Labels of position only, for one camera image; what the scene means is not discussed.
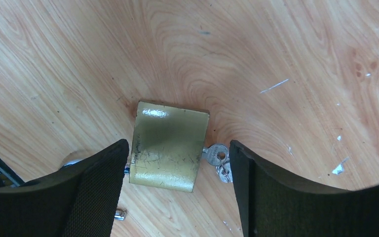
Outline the brass padlock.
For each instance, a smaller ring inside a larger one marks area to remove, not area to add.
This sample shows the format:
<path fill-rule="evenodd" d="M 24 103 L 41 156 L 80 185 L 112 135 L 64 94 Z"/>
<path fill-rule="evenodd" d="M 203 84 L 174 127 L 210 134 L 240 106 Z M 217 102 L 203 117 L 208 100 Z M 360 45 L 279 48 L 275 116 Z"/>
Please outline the brass padlock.
<path fill-rule="evenodd" d="M 209 123 L 207 109 L 139 100 L 129 163 L 131 184 L 193 193 Z"/>

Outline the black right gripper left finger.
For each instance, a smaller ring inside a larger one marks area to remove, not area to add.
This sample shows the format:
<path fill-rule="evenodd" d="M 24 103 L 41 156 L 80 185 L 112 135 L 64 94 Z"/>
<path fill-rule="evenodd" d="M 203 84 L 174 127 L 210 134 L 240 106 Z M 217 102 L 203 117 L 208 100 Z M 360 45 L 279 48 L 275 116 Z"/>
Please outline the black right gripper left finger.
<path fill-rule="evenodd" d="M 121 139 L 56 172 L 23 182 L 1 159 L 0 237 L 108 237 L 129 154 Z"/>

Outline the keys of padlock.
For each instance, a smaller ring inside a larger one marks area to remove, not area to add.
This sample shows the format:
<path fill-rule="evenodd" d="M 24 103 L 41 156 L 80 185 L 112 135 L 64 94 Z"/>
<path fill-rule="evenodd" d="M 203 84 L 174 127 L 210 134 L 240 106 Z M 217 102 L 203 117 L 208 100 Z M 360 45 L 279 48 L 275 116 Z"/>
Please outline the keys of padlock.
<path fill-rule="evenodd" d="M 229 149 L 225 144 L 216 143 L 202 150 L 203 159 L 216 168 L 219 179 L 224 183 L 232 183 L 232 172 L 229 162 Z"/>

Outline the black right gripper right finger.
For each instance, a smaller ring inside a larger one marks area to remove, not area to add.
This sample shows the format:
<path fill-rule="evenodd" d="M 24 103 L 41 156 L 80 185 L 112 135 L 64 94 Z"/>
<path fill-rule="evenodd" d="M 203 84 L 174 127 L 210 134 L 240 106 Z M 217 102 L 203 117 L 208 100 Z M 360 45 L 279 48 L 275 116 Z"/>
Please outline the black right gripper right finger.
<path fill-rule="evenodd" d="M 379 185 L 348 191 L 303 178 L 232 140 L 229 161 L 246 237 L 379 237 Z"/>

